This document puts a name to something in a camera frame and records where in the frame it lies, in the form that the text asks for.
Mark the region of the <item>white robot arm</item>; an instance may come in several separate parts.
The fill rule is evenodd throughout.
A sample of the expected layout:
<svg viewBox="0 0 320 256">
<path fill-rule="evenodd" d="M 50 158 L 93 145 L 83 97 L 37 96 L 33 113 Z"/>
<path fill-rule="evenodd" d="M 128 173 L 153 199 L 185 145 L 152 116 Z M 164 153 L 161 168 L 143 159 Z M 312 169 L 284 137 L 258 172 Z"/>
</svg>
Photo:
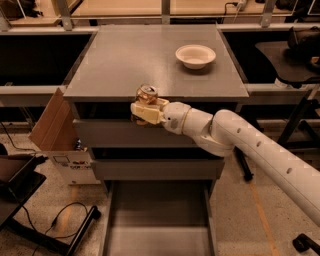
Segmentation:
<svg viewBox="0 0 320 256">
<path fill-rule="evenodd" d="M 235 148 L 258 165 L 317 225 L 320 225 L 320 173 L 230 110 L 212 115 L 181 102 L 136 101 L 131 113 L 174 134 L 191 138 L 198 147 L 220 157 Z"/>
</svg>

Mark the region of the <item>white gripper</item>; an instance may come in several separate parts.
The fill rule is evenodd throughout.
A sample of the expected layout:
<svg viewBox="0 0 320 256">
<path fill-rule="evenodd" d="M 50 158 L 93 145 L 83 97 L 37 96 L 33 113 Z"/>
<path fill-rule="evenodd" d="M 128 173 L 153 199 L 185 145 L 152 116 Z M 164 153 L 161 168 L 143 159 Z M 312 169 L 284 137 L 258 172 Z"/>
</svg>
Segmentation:
<svg viewBox="0 0 320 256">
<path fill-rule="evenodd" d="M 131 113 L 134 116 L 154 125 L 163 121 L 164 114 L 163 127 L 177 135 L 182 134 L 183 123 L 190 109 L 190 105 L 181 102 L 169 103 L 167 99 L 163 98 L 158 98 L 156 105 L 135 102 L 130 106 Z"/>
</svg>

